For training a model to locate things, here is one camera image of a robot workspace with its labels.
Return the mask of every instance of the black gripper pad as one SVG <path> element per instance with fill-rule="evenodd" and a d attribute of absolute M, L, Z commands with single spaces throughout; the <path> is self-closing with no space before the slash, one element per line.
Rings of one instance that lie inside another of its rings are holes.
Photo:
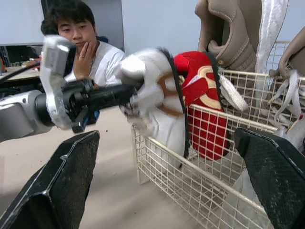
<path fill-rule="evenodd" d="M 98 131 L 60 144 L 0 218 L 0 229 L 78 229 L 93 178 Z"/>
<path fill-rule="evenodd" d="M 305 228 L 305 157 L 286 139 L 238 128 L 235 145 L 274 229 Z"/>

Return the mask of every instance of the man's hand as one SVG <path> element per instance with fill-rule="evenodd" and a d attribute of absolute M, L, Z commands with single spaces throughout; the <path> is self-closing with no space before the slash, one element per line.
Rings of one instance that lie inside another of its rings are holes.
<path fill-rule="evenodd" d="M 80 54 L 75 55 L 73 71 L 76 79 L 88 78 L 91 71 L 93 42 L 86 42 Z"/>

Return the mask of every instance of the beige sneaker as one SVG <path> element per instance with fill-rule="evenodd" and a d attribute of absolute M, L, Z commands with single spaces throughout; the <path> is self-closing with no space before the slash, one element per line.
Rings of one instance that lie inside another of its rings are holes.
<path fill-rule="evenodd" d="M 211 52 L 225 69 L 265 73 L 287 7 L 288 0 L 199 0 L 195 9 L 201 20 L 198 50 Z M 245 88 L 256 89 L 256 107 L 266 98 L 262 90 L 267 91 L 268 84 L 261 78 L 255 82 L 241 76 L 233 83 L 246 97 L 253 97 L 253 90 L 244 92 Z"/>
<path fill-rule="evenodd" d="M 301 105 L 303 108 L 305 107 L 305 82 L 304 80 L 299 80 L 300 76 L 305 76 L 304 60 L 305 27 L 301 29 L 284 51 L 278 69 L 270 70 L 269 72 L 271 77 L 275 77 L 270 91 L 274 90 L 276 94 L 273 97 L 271 97 L 271 93 L 268 94 L 267 99 L 269 102 L 264 104 L 264 107 L 276 111 L 275 115 L 273 115 L 275 122 L 278 122 L 278 118 L 280 118 L 280 123 L 289 126 L 299 119 L 302 112 Z M 283 97 L 286 88 L 288 88 L 287 93 Z M 292 120 L 285 119 L 285 116 L 289 117 L 291 114 L 294 114 Z"/>

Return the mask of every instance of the white t-shirt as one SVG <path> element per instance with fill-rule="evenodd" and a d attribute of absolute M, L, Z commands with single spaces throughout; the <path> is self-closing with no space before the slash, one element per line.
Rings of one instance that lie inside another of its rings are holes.
<path fill-rule="evenodd" d="M 113 74 L 113 69 L 118 62 L 126 57 L 125 53 L 104 42 L 100 42 L 96 50 L 95 61 L 92 65 L 89 77 L 99 86 L 119 84 L 120 80 Z M 65 77 L 66 81 L 75 81 L 75 75 L 72 72 Z"/>

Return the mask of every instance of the cable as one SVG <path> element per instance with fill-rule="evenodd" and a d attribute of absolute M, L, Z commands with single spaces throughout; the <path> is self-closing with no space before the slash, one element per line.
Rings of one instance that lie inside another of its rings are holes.
<path fill-rule="evenodd" d="M 4 76 L 4 77 L 2 77 L 2 78 L 0 79 L 0 84 L 1 84 L 1 83 L 4 83 L 5 81 L 7 81 L 8 79 L 14 77 L 15 75 L 18 75 L 18 74 L 20 74 L 20 73 L 22 73 L 22 72 L 25 72 L 26 70 L 29 70 L 29 69 L 34 68 L 34 67 L 37 67 L 37 66 L 40 66 L 40 62 L 37 62 L 37 63 L 32 64 L 32 65 L 30 65 L 30 66 L 26 66 L 26 67 L 21 68 L 21 69 L 19 69 L 19 70 L 17 70 L 17 71 L 14 71 L 14 72 L 12 72 L 12 73 L 10 73 L 10 74 L 7 74 L 6 76 Z"/>

